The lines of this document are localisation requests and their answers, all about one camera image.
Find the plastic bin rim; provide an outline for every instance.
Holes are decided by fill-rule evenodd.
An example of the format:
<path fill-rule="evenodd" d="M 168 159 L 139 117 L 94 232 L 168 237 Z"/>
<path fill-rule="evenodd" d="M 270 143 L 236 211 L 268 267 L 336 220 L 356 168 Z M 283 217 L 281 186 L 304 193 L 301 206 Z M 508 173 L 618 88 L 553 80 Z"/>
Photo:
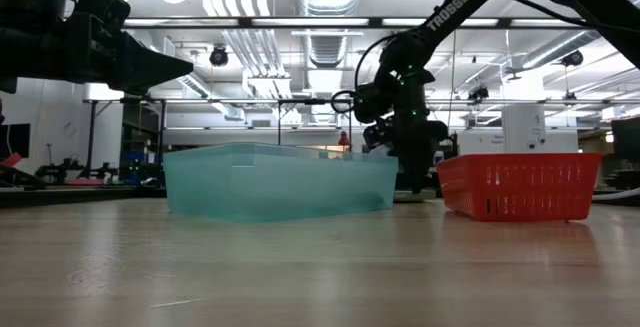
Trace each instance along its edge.
<path fill-rule="evenodd" d="M 553 157 L 561 157 L 561 156 L 567 156 L 567 155 L 580 155 L 580 156 L 604 156 L 606 153 L 602 153 L 602 152 L 586 152 L 586 153 L 580 153 L 580 152 L 567 152 L 567 153 L 472 153 L 472 154 L 468 154 L 468 155 L 462 155 L 462 156 L 456 156 L 454 158 L 449 158 L 446 159 L 444 161 L 441 161 L 438 163 L 438 165 L 440 164 L 448 164 L 448 163 L 452 163 L 454 161 L 460 161 L 462 159 L 468 159 L 468 158 L 472 158 L 472 157 L 487 157 L 487 158 L 507 158 L 507 157 L 527 157 L 527 156 L 549 156 L 550 158 Z"/>
<path fill-rule="evenodd" d="M 186 155 L 186 154 L 189 154 L 190 152 L 193 152 L 194 150 L 198 150 L 198 151 L 216 150 L 216 149 L 222 149 L 222 148 L 229 148 L 232 146 L 260 146 L 260 147 L 273 148 L 273 149 L 287 149 L 291 151 L 306 150 L 306 151 L 318 152 L 318 153 L 319 152 L 335 152 L 335 153 L 341 153 L 343 155 L 364 156 L 367 160 L 374 161 L 374 162 L 378 161 L 378 162 L 385 162 L 385 163 L 397 163 L 398 161 L 397 157 L 393 157 L 393 156 L 382 156 L 382 155 L 372 155 L 367 153 L 354 153 L 354 152 L 341 152 L 341 151 L 327 151 L 327 150 L 320 150 L 320 149 L 308 148 L 308 147 L 283 146 L 283 145 L 259 143 L 259 142 L 232 142 L 232 143 L 224 143 L 224 144 L 215 145 L 215 146 L 203 146 L 195 149 L 168 152 L 165 154 L 165 158 L 169 157 L 171 159 L 177 155 L 183 155 L 183 154 Z"/>

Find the black cable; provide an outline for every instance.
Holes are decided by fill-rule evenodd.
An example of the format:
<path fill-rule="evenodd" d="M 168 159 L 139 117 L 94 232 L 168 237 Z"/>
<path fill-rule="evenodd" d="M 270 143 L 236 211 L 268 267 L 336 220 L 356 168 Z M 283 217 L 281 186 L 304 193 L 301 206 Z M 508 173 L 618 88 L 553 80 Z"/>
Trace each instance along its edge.
<path fill-rule="evenodd" d="M 344 91 L 340 91 L 336 94 L 334 94 L 333 96 L 331 96 L 331 108 L 333 109 L 333 111 L 335 113 L 338 114 L 345 114 L 345 113 L 349 113 L 351 111 L 353 111 L 353 106 L 355 104 L 355 102 L 351 102 L 351 106 L 345 110 L 341 110 L 339 108 L 336 107 L 336 105 L 340 102 L 336 102 L 336 100 L 338 99 L 338 97 L 343 96 L 343 95 L 348 95 L 350 98 L 352 99 L 362 99 L 362 97 L 360 97 L 360 94 L 356 91 L 350 91 L 350 90 L 344 90 Z"/>
<path fill-rule="evenodd" d="M 627 28 L 627 27 L 621 27 L 621 26 L 613 26 L 613 25 L 608 25 L 608 24 L 604 24 L 604 23 L 598 23 L 598 22 L 586 22 L 583 21 L 579 18 L 571 18 L 571 17 L 567 17 L 564 15 L 561 15 L 558 12 L 554 12 L 552 10 L 550 10 L 549 8 L 546 8 L 544 6 L 541 6 L 535 2 L 531 2 L 529 0 L 514 0 L 516 2 L 520 2 L 525 6 L 531 7 L 535 10 L 538 10 L 544 14 L 547 14 L 551 17 L 554 17 L 556 19 L 559 19 L 563 22 L 567 22 L 570 24 L 574 24 L 577 26 L 582 26 L 582 27 L 587 27 L 587 28 L 593 28 L 593 29 L 608 29 L 608 30 L 613 30 L 613 31 L 620 31 L 620 32 L 626 32 L 626 33 L 633 33 L 633 34 L 640 34 L 640 30 L 636 30 L 633 28 Z"/>
<path fill-rule="evenodd" d="M 360 61 L 358 61 L 358 65 L 356 66 L 354 87 L 358 86 L 358 75 L 360 74 L 360 68 L 362 67 L 362 63 L 364 62 L 364 59 L 367 58 L 367 55 L 371 53 L 371 51 L 382 42 L 388 41 L 393 38 L 396 38 L 396 35 L 388 35 L 388 36 L 382 37 L 379 40 L 375 41 L 371 46 L 369 46 L 369 48 L 367 48 L 366 51 L 364 51 L 364 53 L 362 54 L 362 57 L 360 57 Z"/>

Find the desk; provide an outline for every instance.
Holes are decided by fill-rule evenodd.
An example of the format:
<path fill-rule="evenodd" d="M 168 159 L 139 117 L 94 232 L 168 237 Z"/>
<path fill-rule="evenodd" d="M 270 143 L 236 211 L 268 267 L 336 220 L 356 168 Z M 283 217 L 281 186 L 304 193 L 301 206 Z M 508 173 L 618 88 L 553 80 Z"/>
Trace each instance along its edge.
<path fill-rule="evenodd" d="M 0 210 L 6 326 L 629 326 L 640 209 L 480 223 L 440 202 L 284 223 L 162 199 Z"/>

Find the red plastic basket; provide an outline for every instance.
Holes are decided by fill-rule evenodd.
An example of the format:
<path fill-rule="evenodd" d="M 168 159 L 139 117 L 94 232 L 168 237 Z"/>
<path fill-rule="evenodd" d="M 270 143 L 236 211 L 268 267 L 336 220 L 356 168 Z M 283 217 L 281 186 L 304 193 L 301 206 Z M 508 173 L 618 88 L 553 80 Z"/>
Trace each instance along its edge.
<path fill-rule="evenodd" d="M 599 153 L 468 155 L 437 164 L 445 205 L 479 221 L 581 220 Z"/>

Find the pole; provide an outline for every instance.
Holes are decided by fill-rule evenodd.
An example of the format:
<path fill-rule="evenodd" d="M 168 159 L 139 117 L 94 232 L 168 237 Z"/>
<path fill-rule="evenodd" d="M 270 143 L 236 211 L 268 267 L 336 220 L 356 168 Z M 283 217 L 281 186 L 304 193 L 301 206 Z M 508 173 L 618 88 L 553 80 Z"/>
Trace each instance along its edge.
<path fill-rule="evenodd" d="M 164 128 L 166 124 L 167 101 L 162 101 L 162 110 L 160 111 L 160 128 L 158 130 L 158 164 L 162 165 L 164 158 Z"/>
<path fill-rule="evenodd" d="M 351 100 L 349 100 L 349 152 L 353 152 L 353 139 L 351 139 Z"/>
<path fill-rule="evenodd" d="M 91 119 L 89 120 L 89 151 L 87 152 L 86 171 L 91 171 L 91 160 L 93 159 L 93 134 L 96 127 L 96 106 L 98 101 L 91 101 Z"/>
<path fill-rule="evenodd" d="M 280 134 L 282 129 L 282 124 L 280 123 L 281 118 L 282 118 L 282 102 L 278 101 L 278 146 L 282 144 L 282 135 Z"/>

